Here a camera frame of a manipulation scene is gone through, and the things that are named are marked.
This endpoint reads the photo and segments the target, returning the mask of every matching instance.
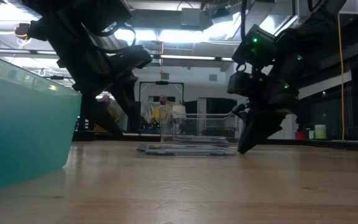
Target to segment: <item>yellow cable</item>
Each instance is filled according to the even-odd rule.
[[[341,30],[341,18],[338,15],[338,34],[339,34],[339,56],[341,58],[341,73],[342,73],[342,85],[341,85],[341,98],[342,98],[342,141],[345,140],[345,100],[344,100],[344,63],[343,63],[343,52],[342,52],[342,30]]]

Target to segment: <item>person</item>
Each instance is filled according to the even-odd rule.
[[[119,121],[119,114],[117,112],[116,109],[114,109],[112,106],[110,106],[111,104],[111,98],[109,95],[103,95],[101,103],[104,103],[107,107],[107,111],[109,112],[109,114],[114,118],[114,121],[116,123],[118,123]],[[98,133],[98,134],[107,134],[108,131],[106,131],[104,128],[100,127],[99,125],[95,124],[94,126],[94,132]]]
[[[162,119],[166,119],[167,118],[167,114],[169,114],[169,117],[172,119],[173,118],[173,114],[172,114],[172,108],[170,106],[167,105],[168,103],[168,98],[165,95],[161,95],[160,96],[160,106],[156,107],[153,110],[153,115],[152,115],[152,120],[151,123],[153,123],[154,121],[160,121],[160,118]],[[166,110],[164,110],[163,112],[161,112],[160,114],[160,110],[162,106],[166,106]]]

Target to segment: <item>wooden tabletop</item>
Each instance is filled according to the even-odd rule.
[[[62,170],[0,190],[0,223],[358,223],[358,152],[138,157],[138,144],[73,143]]]

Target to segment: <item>ceiling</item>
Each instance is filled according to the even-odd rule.
[[[193,55],[193,56],[215,56],[231,57],[234,50],[240,42],[239,24],[240,24],[240,1],[238,0],[207,0],[207,1],[170,1],[170,0],[126,0],[128,8],[133,15],[132,21],[137,33],[137,44],[142,44],[150,53],[167,55]],[[304,3],[292,0],[256,1],[249,0],[249,6],[246,17],[246,30],[252,25],[260,25],[263,29],[275,33],[283,24],[288,22],[293,14],[293,3],[298,9],[298,17],[301,19],[307,16],[307,12],[302,11]],[[231,21],[222,22],[210,26],[211,16],[217,9],[226,7]],[[199,28],[209,24],[207,29],[198,29],[193,26],[190,30],[170,29],[177,28],[183,12],[190,8],[203,10],[207,20],[200,19]],[[0,0],[0,49],[35,49],[35,50],[53,50],[48,42],[31,39],[30,42],[23,43],[18,39],[13,31],[20,22],[29,22],[36,20],[39,15],[34,11],[24,7],[18,0]],[[104,45],[110,48],[121,48],[131,42],[133,34],[119,30],[115,36],[104,38]],[[163,47],[155,40],[163,40]],[[70,76],[65,70],[59,69],[56,65],[56,59],[45,58],[14,58],[4,57],[8,62],[12,62],[20,67],[31,71],[40,71],[45,69],[51,73],[64,73],[64,76]],[[156,60],[153,65],[159,65],[161,61]],[[176,67],[218,67],[225,71],[230,63],[228,62],[200,62],[191,60],[167,60],[163,61],[163,66]]]

